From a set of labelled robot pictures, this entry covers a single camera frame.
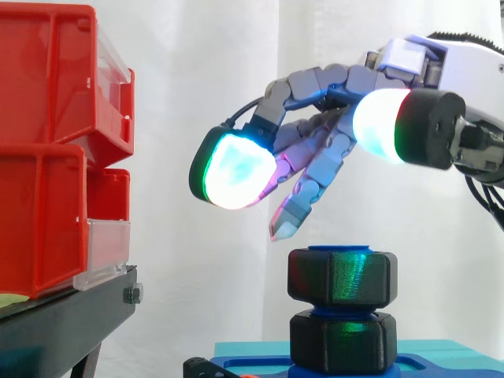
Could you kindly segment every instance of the blue base plate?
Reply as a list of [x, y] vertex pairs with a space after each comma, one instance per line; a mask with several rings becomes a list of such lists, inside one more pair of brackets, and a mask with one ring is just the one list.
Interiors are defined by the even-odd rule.
[[[258, 374], [259, 378], [355, 378], [356, 376], [325, 376], [318, 372], [293, 365], [290, 356], [245, 356], [215, 357], [211, 360], [221, 368], [257, 366], [285, 366], [285, 370], [275, 374]], [[380, 376], [360, 376], [361, 378], [504, 378], [503, 372], [495, 370], [445, 369], [416, 354], [400, 354], [388, 371]]]

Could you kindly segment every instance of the robot finger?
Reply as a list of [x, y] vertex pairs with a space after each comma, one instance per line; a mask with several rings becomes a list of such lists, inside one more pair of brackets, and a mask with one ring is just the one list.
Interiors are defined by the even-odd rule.
[[309, 164], [328, 137], [325, 118], [327, 114], [317, 114], [309, 120], [297, 120], [282, 126], [276, 139], [276, 170], [265, 189], [249, 206], [261, 201], [280, 183], [289, 180]]
[[338, 116], [335, 127], [306, 166], [292, 194], [285, 198], [276, 211], [269, 225], [272, 240], [293, 236], [311, 213], [312, 203], [321, 198], [335, 179], [343, 166], [343, 158], [352, 151], [356, 143], [351, 131], [353, 111], [353, 108], [349, 108]]

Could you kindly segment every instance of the black clamp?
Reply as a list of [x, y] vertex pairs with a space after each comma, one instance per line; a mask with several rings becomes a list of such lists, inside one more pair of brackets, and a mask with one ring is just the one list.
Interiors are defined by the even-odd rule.
[[189, 358], [183, 364], [183, 378], [240, 378], [201, 357]]

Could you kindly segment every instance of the screw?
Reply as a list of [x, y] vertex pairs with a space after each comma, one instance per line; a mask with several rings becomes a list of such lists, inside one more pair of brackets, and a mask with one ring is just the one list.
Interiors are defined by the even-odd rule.
[[127, 289], [124, 289], [124, 301], [130, 305], [138, 305], [143, 299], [143, 285], [141, 283], [132, 283]]

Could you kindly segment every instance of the black shelf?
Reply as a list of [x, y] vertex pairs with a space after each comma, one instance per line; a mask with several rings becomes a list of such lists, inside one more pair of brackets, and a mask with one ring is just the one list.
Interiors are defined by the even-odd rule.
[[136, 277], [132, 266], [89, 291], [0, 309], [0, 378], [59, 378], [74, 366], [72, 377], [93, 376], [103, 339], [135, 312], [127, 298]]

